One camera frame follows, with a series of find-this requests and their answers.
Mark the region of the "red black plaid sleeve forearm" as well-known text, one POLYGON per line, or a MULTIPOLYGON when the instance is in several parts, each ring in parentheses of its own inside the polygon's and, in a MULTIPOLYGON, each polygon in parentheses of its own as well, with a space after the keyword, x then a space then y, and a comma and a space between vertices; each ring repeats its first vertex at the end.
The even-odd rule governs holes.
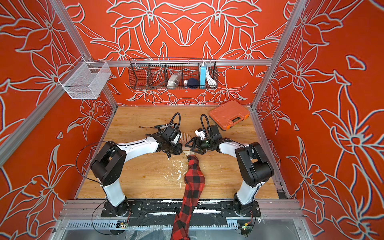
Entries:
POLYGON ((184 177, 186 184, 183 202, 175 215, 171 240, 189 240, 190 221, 205 187, 205 176, 195 155, 188 155, 188 170, 184 177))

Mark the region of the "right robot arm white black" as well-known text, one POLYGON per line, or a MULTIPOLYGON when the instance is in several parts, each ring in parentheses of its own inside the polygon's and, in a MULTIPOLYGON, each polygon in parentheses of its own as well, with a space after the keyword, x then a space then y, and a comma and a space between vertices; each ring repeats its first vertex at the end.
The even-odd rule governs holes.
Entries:
POLYGON ((195 131, 197 136, 185 143, 185 147, 191 152, 188 159, 196 154, 204 155, 212 151, 237 159, 243 182, 234 195, 233 206, 237 215, 244 216, 254 206, 255 195, 274 175, 274 169, 259 143, 246 145, 223 138, 219 127, 210 125, 205 114, 201 115, 200 121, 202 127, 195 131))

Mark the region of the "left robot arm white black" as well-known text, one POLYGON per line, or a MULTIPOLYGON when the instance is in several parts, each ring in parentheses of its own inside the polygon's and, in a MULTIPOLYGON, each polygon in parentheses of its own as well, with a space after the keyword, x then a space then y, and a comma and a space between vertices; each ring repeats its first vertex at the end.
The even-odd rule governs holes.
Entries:
POLYGON ((120 144, 107 141, 97 153, 90 168, 106 194, 106 207, 112 208, 112 214, 120 217, 129 211, 128 200, 120 185, 124 164, 136 157, 157 152, 165 153, 168 158, 180 155, 180 124, 181 114, 175 113, 163 129, 147 134, 143 140, 120 144))

